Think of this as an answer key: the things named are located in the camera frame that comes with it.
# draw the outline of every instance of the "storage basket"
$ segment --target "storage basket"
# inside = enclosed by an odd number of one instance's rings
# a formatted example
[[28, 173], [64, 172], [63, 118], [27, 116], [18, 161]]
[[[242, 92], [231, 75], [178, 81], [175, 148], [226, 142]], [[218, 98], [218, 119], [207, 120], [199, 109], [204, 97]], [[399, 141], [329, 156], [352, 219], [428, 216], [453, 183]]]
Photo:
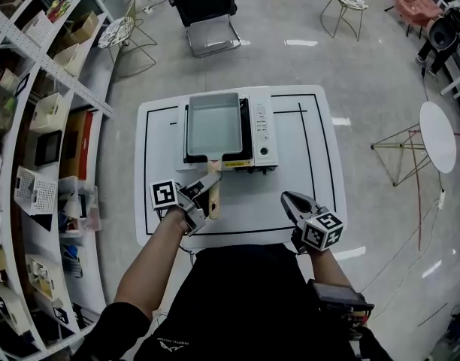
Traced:
[[37, 46], [41, 47], [53, 28], [53, 24], [47, 15], [40, 11], [23, 27], [22, 32], [28, 36]]
[[36, 104], [29, 129], [38, 134], [63, 130], [68, 111], [69, 105], [60, 94], [42, 98]]
[[28, 214], [52, 214], [55, 208], [58, 184], [43, 175], [18, 167], [15, 202]]
[[79, 44], [74, 44], [64, 49], [62, 52], [57, 53], [53, 60], [73, 76], [78, 76], [80, 74], [84, 63]]

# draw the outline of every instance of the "gray floor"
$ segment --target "gray floor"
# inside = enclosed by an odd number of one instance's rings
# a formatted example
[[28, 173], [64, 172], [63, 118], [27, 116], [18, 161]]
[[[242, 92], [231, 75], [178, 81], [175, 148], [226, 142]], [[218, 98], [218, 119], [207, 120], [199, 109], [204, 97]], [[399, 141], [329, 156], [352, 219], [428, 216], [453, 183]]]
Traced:
[[[113, 84], [108, 101], [115, 117], [104, 123], [99, 147], [98, 191], [104, 218], [104, 229], [98, 234], [99, 260], [108, 301], [140, 250], [133, 207], [138, 106], [239, 86], [319, 84], [332, 116], [349, 119], [349, 125], [335, 126], [349, 225], [334, 252], [341, 252], [341, 258], [365, 252], [341, 259], [340, 264], [355, 288], [365, 288], [367, 300], [376, 305], [370, 327], [396, 360], [422, 359], [443, 334], [450, 312], [460, 303], [460, 153], [453, 172], [442, 177], [446, 201], [433, 232], [435, 208], [423, 223], [422, 251], [417, 250], [415, 234], [392, 259], [418, 225], [416, 182], [413, 178], [394, 188], [370, 149], [372, 141], [417, 123], [425, 93], [414, 58], [423, 40], [416, 33], [406, 38], [395, 12], [383, 12], [392, 0], [370, 0], [360, 42], [345, 23], [331, 39], [319, 22], [327, 2], [236, 0], [238, 12], [232, 22], [245, 45], [206, 59], [192, 57], [176, 8], [165, 2], [150, 16], [142, 16], [145, 30], [159, 43], [150, 49], [158, 64]], [[338, 5], [332, 5], [325, 23], [335, 24], [337, 15]], [[358, 24], [357, 15], [350, 18]], [[288, 45], [287, 40], [315, 45]], [[130, 63], [144, 62], [133, 58]], [[128, 65], [122, 62], [120, 68]], [[459, 104], [451, 96], [439, 95], [448, 84], [443, 72], [438, 81], [427, 78], [425, 82], [429, 100], [442, 107], [455, 132], [460, 132]], [[456, 142], [460, 152], [460, 138]], [[395, 161], [393, 156], [386, 158]], [[429, 165], [420, 179], [425, 213], [439, 196], [437, 171]], [[310, 277], [308, 257], [299, 261]], [[179, 253], [163, 311], [189, 269], [189, 257]]]

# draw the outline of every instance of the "black chair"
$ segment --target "black chair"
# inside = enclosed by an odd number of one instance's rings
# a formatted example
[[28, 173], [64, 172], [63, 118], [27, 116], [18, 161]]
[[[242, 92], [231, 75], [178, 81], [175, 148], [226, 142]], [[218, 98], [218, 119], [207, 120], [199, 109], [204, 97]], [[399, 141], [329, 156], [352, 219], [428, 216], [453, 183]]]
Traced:
[[[193, 56], [205, 57], [213, 53], [231, 50], [241, 45], [240, 37], [230, 20], [230, 16], [237, 12], [235, 0], [168, 0], [172, 7], [177, 7], [183, 25], [186, 27], [186, 35], [190, 47], [192, 48]], [[201, 49], [195, 49], [192, 46], [189, 27], [193, 23], [213, 19], [215, 17], [228, 16], [228, 23], [235, 33], [237, 40], [222, 41], [216, 44], [207, 44]]]

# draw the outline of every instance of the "black device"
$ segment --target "black device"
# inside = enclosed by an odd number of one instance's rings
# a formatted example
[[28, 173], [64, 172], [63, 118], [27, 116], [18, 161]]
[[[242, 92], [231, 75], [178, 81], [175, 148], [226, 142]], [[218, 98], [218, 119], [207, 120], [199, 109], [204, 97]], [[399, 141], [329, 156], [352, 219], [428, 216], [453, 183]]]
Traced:
[[364, 325], [374, 309], [374, 305], [368, 304], [352, 287], [320, 284], [314, 280], [307, 285], [320, 311], [345, 323], [349, 329]]
[[35, 166], [58, 162], [61, 143], [62, 132], [60, 130], [40, 136], [36, 144]]

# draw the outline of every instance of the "cardboard box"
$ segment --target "cardboard box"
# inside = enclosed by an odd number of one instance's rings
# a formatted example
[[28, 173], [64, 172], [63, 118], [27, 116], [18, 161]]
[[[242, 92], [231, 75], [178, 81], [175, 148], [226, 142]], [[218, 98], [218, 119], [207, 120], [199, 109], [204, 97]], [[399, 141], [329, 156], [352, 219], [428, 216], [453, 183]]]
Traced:
[[92, 119], [93, 114], [88, 111], [81, 111], [68, 116], [59, 166], [60, 178], [75, 176], [82, 181], [86, 180], [89, 132], [92, 128]]
[[97, 25], [98, 17], [95, 15], [95, 12], [91, 11], [88, 14], [84, 14], [80, 19], [75, 20], [70, 25], [63, 40], [69, 47], [81, 44], [92, 37]]

